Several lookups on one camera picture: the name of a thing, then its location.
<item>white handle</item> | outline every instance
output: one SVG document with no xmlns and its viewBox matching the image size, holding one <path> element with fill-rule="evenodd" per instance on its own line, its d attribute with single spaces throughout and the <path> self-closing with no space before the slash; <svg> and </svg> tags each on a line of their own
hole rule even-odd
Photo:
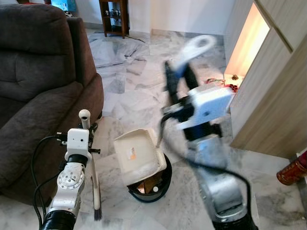
<svg viewBox="0 0 307 230">
<path fill-rule="evenodd" d="M 84 129 L 89 129 L 91 127 L 90 117 L 91 113 L 87 109 L 82 109 L 79 112 L 79 118 L 81 119 L 82 127 Z"/>
<path fill-rule="evenodd" d="M 177 57 L 178 61 L 174 63 L 174 70 L 176 71 L 180 69 L 193 58 L 207 52 L 215 45 L 215 43 L 215 38 L 210 35 L 201 35 L 189 40 L 179 53 L 179 56 Z"/>
</svg>

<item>red container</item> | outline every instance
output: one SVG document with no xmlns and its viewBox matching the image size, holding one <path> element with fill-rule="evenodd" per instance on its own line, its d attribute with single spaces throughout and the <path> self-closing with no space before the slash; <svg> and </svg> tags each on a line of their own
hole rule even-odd
<svg viewBox="0 0 307 230">
<path fill-rule="evenodd" d="M 285 185 L 292 185 L 307 176 L 306 154 L 307 151 L 283 170 L 279 171 L 277 173 L 277 179 Z"/>
</svg>

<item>dustpan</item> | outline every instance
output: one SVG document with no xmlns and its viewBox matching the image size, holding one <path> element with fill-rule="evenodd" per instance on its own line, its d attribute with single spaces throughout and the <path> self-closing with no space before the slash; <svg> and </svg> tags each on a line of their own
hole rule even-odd
<svg viewBox="0 0 307 230">
<path fill-rule="evenodd" d="M 125 185 L 145 180 L 166 168 L 166 160 L 156 148 L 157 138 L 153 129 L 137 129 L 114 140 Z"/>
</svg>

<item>dark brown sofa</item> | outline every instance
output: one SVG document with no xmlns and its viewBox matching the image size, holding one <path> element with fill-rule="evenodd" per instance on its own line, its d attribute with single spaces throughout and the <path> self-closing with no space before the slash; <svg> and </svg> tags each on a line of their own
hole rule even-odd
<svg viewBox="0 0 307 230">
<path fill-rule="evenodd" d="M 103 101 L 82 19 L 44 4 L 0 6 L 0 192 L 31 204 L 30 158 L 40 139 L 77 127 L 81 109 L 94 122 Z M 40 149 L 38 183 L 58 171 L 65 152 L 55 140 Z M 43 187 L 45 202 L 54 188 Z"/>
</svg>

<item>white wall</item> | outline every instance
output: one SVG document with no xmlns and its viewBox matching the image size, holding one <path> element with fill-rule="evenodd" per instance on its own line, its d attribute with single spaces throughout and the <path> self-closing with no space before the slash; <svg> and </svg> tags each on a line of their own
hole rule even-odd
<svg viewBox="0 0 307 230">
<path fill-rule="evenodd" d="M 99 0 L 75 0 L 75 16 L 102 24 Z M 129 0 L 130 30 L 223 35 L 235 0 Z"/>
<path fill-rule="evenodd" d="M 152 0 L 152 29 L 223 35 L 235 0 Z"/>
<path fill-rule="evenodd" d="M 74 16 L 81 17 L 86 23 L 102 24 L 99 0 L 75 0 L 77 11 Z"/>
<path fill-rule="evenodd" d="M 129 0 L 131 31 L 150 33 L 151 1 L 155 0 Z"/>
</svg>

